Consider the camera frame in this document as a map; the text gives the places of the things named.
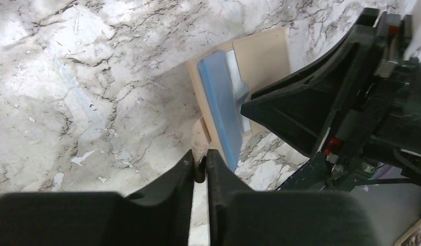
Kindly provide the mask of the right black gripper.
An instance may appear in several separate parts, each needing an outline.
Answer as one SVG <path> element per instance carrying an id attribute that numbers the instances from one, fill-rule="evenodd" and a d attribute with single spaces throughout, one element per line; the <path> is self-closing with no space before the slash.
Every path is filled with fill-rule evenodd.
<path id="1" fill-rule="evenodd" d="M 421 186 L 421 63 L 404 58 L 412 16 L 365 8 L 343 38 L 252 95 L 241 114 L 312 157 L 314 189 L 373 185 L 385 165 Z"/>

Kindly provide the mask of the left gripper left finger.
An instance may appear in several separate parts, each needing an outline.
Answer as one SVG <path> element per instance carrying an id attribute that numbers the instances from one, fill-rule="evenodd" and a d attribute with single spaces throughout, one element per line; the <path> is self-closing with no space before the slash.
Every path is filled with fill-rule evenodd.
<path id="1" fill-rule="evenodd" d="M 0 245 L 187 245 L 193 155 L 128 195 L 116 192 L 6 193 Z"/>

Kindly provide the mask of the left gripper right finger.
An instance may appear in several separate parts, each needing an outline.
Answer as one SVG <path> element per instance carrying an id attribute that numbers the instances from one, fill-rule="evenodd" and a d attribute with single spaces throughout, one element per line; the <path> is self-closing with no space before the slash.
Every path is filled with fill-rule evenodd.
<path id="1" fill-rule="evenodd" d="M 345 192 L 255 191 L 206 155 L 211 245 L 378 245 L 370 218 Z"/>

